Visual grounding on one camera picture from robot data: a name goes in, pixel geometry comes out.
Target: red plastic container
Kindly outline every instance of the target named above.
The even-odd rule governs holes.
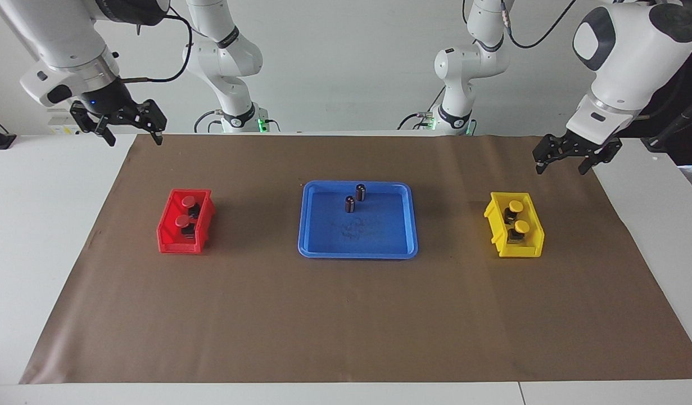
[[[193,226],[192,233],[184,234],[182,226],[177,226],[176,219],[181,215],[189,215],[189,208],[182,201],[192,196],[200,208],[197,218],[189,219]],[[161,222],[156,235],[161,253],[199,254],[209,240],[209,226],[215,207],[210,199],[210,190],[173,189],[166,202],[166,208],[161,216]]]

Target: yellow bin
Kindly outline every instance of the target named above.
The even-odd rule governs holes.
[[[514,225],[505,222],[505,208],[511,202],[513,206],[522,208],[517,215],[517,220],[526,221],[527,228],[530,228],[523,236],[523,240],[518,242],[508,241],[508,231]],[[540,257],[543,250],[543,240],[545,233],[541,226],[541,221],[536,215],[536,208],[533,207],[533,200],[527,192],[492,192],[490,193],[490,203],[483,214],[488,218],[490,230],[493,233],[491,243],[495,244],[500,257]]]

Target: white wall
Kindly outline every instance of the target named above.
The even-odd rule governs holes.
[[[516,2],[511,13],[516,38],[537,39],[566,0]],[[530,51],[513,50],[510,69],[477,79],[474,118],[479,133],[560,133],[593,75],[577,61],[571,38],[597,2],[577,2],[549,39]],[[174,7],[187,15],[184,2]],[[384,130],[407,114],[425,110],[442,82],[433,72],[438,50],[470,44],[459,0],[231,0],[236,24],[263,51],[264,67],[246,78],[254,101],[269,110],[284,131]],[[169,77],[181,64],[186,29],[178,21],[155,28],[99,21],[123,77]],[[20,133],[45,130],[47,121],[19,86],[31,62],[0,21],[0,118]],[[184,74],[169,84],[132,84],[138,102],[156,100],[169,118],[169,132],[191,132],[200,113],[218,106],[209,87]]]

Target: bottle with yellow cap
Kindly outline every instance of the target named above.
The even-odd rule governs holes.
[[[511,200],[503,212],[503,222],[508,225],[513,224],[515,219],[518,218],[518,213],[521,212],[523,212],[523,203],[518,200]]]
[[[508,230],[508,243],[521,243],[526,238],[526,234],[531,230],[531,226],[524,220],[517,220],[513,228]]]

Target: red cap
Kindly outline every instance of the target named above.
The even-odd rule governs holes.
[[[179,215],[176,217],[176,226],[179,228],[186,228],[191,225],[191,218],[188,215]]]
[[[191,208],[192,206],[196,205],[196,197],[193,197],[192,195],[187,195],[183,198],[183,200],[181,200],[181,205],[183,205],[186,208]]]

